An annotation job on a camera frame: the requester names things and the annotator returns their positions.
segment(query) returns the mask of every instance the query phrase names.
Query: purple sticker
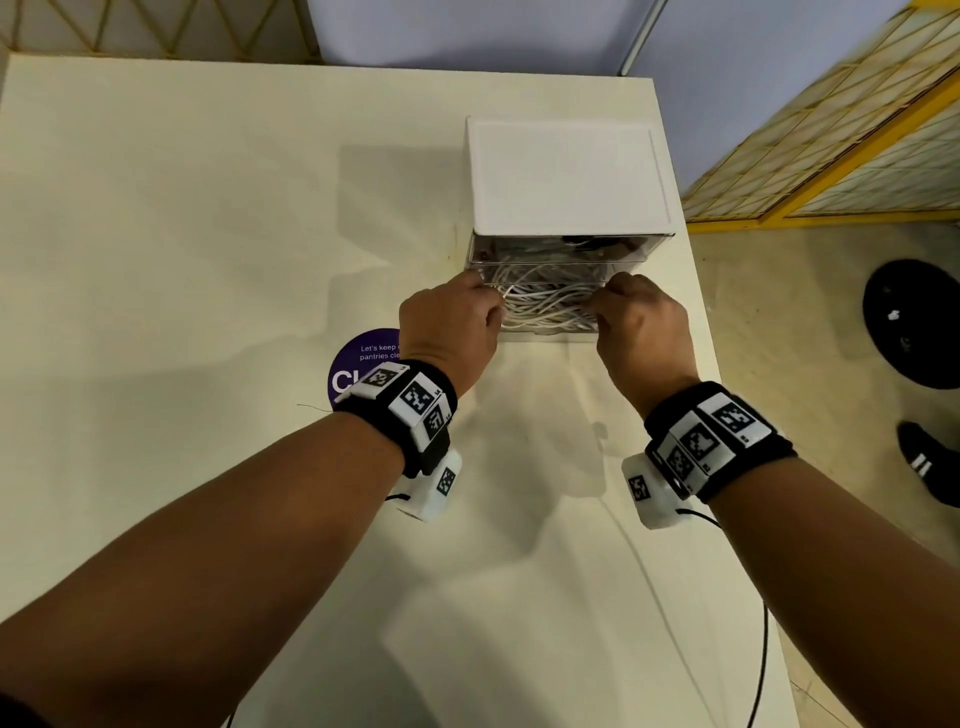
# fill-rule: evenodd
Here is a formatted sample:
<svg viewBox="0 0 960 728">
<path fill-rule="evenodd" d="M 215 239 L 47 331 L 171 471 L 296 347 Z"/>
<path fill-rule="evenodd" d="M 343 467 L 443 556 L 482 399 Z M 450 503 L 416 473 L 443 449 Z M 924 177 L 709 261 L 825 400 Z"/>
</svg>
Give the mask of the purple sticker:
<svg viewBox="0 0 960 728">
<path fill-rule="evenodd" d="M 374 328 L 350 339 L 333 357 L 326 378 L 326 393 L 333 404 L 337 395 L 381 361 L 400 359 L 400 330 Z"/>
</svg>

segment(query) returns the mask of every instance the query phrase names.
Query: hand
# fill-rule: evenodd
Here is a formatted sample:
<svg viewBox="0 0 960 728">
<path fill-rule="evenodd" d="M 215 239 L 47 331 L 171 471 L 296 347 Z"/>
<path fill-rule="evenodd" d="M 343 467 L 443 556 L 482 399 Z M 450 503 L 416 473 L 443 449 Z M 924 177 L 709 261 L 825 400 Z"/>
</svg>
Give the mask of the hand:
<svg viewBox="0 0 960 728">
<path fill-rule="evenodd" d="M 464 271 L 400 305 L 400 358 L 433 364 L 462 397 L 490 364 L 503 316 L 500 293 Z"/>
<path fill-rule="evenodd" d="M 597 353 L 640 417 L 700 381 L 686 309 L 645 276 L 618 273 L 584 310 L 597 317 Z"/>
</svg>

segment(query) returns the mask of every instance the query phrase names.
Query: foot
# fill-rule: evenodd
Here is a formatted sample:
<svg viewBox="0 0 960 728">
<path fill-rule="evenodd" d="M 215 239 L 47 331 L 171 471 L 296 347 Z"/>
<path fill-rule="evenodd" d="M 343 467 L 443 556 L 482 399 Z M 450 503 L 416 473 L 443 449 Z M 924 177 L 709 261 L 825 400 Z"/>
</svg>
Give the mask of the foot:
<svg viewBox="0 0 960 728">
<path fill-rule="evenodd" d="M 897 425 L 897 441 L 930 494 L 944 505 L 960 508 L 960 452 L 945 448 L 917 423 Z"/>
</svg>

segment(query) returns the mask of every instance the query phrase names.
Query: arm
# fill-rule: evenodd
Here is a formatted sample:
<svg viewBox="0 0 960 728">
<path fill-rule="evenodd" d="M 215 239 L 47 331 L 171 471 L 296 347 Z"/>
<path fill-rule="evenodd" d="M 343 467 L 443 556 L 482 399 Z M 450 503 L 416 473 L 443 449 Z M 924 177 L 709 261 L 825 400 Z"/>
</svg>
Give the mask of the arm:
<svg viewBox="0 0 960 728">
<path fill-rule="evenodd" d="M 476 274 L 400 308 L 400 353 L 462 395 L 496 349 Z M 398 446 L 334 413 L 134 526 L 0 624 L 0 692 L 52 725 L 216 726 L 349 558 L 400 477 Z"/>
<path fill-rule="evenodd" d="M 686 312 L 652 281 L 616 276 L 588 309 L 641 417 L 699 380 Z M 865 727 L 956 723 L 960 571 L 799 458 L 745 473 L 710 507 L 778 622 Z"/>
</svg>

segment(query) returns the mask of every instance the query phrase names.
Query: forearm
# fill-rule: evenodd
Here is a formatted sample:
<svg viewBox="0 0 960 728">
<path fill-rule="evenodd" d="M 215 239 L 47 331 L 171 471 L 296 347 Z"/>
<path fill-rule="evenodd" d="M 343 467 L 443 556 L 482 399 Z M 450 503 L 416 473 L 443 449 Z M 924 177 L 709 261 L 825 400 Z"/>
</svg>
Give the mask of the forearm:
<svg viewBox="0 0 960 728">
<path fill-rule="evenodd" d="M 215 724 L 324 593 L 402 468 L 400 449 L 349 414 L 274 443 L 0 625 L 0 692 L 55 724 Z"/>
<path fill-rule="evenodd" d="M 960 713 L 960 572 L 792 458 L 710 501 L 771 611 L 864 726 Z"/>
</svg>

